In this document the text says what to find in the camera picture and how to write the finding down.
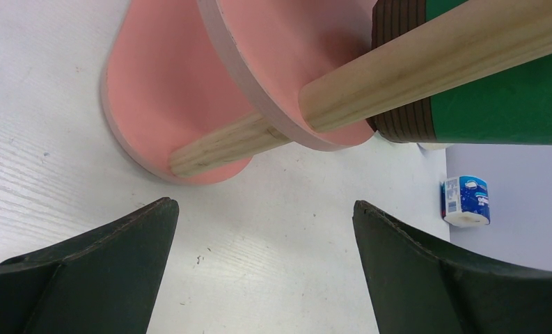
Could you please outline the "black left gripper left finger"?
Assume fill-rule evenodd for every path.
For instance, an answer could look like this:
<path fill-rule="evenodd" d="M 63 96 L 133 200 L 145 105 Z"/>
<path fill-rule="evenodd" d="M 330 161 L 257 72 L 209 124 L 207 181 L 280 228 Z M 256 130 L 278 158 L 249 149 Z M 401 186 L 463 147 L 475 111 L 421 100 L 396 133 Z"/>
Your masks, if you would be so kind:
<path fill-rule="evenodd" d="M 0 333 L 145 333 L 179 215 L 160 198 L 0 263 Z"/>

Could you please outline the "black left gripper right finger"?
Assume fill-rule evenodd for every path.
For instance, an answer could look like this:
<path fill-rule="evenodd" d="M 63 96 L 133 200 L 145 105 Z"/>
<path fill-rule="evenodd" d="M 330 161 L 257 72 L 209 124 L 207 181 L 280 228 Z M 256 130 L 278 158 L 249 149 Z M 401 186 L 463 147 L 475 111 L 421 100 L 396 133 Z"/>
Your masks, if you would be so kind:
<path fill-rule="evenodd" d="M 380 333 L 552 333 L 552 271 L 471 252 L 363 200 L 352 220 Z"/>

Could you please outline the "green brown roll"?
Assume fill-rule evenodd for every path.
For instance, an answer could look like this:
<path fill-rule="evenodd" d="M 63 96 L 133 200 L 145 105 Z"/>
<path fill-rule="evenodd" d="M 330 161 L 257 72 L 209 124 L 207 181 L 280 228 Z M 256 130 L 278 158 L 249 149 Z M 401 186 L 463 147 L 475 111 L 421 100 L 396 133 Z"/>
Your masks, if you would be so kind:
<path fill-rule="evenodd" d="M 368 118 L 396 143 L 552 145 L 552 54 Z"/>

